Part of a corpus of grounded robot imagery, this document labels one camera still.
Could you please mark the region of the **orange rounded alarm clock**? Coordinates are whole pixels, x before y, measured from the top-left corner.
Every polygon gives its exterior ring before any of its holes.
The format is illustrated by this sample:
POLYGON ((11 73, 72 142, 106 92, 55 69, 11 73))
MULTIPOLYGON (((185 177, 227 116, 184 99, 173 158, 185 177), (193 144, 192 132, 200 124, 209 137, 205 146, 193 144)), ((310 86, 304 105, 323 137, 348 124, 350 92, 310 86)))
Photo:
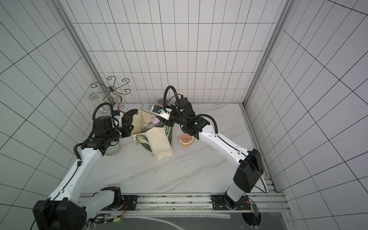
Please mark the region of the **orange rounded alarm clock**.
POLYGON ((192 136, 190 136, 189 134, 186 134, 186 133, 182 133, 180 136, 179 136, 179 143, 183 146, 183 147, 187 147, 191 144, 194 143, 194 138, 192 136))

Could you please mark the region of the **lilac round alarm clock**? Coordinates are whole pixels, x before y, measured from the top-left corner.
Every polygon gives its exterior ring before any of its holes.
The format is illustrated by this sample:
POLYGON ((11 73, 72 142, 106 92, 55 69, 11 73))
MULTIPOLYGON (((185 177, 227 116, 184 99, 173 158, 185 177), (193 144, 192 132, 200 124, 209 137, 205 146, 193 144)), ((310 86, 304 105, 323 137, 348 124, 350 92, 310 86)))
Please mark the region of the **lilac round alarm clock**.
POLYGON ((153 118, 151 119, 151 122, 152 122, 153 124, 158 124, 158 123, 160 123, 160 120, 159 120, 157 117, 153 117, 153 118))

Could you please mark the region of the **cream canvas floral tote bag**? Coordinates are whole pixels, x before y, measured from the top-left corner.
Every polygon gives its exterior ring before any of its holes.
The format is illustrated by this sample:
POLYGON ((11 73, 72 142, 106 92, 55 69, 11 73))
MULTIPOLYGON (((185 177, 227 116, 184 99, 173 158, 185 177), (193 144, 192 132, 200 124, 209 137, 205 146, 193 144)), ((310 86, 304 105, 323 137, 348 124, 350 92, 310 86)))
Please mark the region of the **cream canvas floral tote bag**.
POLYGON ((131 135, 134 142, 148 150, 155 161, 160 161, 174 155, 172 148, 173 129, 166 125, 154 125, 153 115, 138 110, 133 117, 131 135))

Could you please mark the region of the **grey square alarm clock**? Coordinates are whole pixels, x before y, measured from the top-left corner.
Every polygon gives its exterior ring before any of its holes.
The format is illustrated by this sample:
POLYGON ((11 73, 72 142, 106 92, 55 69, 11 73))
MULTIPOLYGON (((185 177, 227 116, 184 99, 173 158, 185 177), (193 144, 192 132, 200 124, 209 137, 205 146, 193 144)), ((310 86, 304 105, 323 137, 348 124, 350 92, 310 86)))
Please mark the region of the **grey square alarm clock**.
POLYGON ((140 108, 141 111, 155 115, 156 113, 153 111, 153 109, 154 105, 148 103, 143 103, 140 108))

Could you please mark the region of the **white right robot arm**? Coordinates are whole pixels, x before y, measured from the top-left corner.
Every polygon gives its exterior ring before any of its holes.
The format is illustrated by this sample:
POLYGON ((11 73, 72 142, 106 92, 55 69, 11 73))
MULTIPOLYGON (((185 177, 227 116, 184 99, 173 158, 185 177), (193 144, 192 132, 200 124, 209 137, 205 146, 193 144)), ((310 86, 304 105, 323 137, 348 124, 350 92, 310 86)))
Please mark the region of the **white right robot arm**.
POLYGON ((264 166, 261 153, 248 150, 222 135, 215 119, 207 114, 195 114, 187 98, 177 98, 175 104, 163 104, 163 113, 168 117, 165 123, 178 124, 184 133, 200 140, 221 153, 237 169, 233 182, 224 194, 224 202, 230 209, 236 209, 245 201, 244 195, 250 193, 258 181, 262 180, 264 166))

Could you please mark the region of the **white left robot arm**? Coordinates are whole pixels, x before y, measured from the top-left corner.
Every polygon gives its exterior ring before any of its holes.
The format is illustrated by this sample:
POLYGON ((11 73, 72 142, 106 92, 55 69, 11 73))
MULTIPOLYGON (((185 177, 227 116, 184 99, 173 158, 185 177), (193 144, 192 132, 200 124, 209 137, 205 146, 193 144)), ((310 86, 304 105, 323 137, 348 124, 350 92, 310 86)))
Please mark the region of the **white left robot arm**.
POLYGON ((39 200, 33 207, 34 222, 40 230, 81 230, 94 214, 103 209, 126 210, 127 204, 119 187, 104 187, 85 204, 79 198, 92 170, 107 149, 129 137, 133 117, 93 117, 93 129, 88 138, 73 147, 77 157, 71 170, 46 200, 39 200))

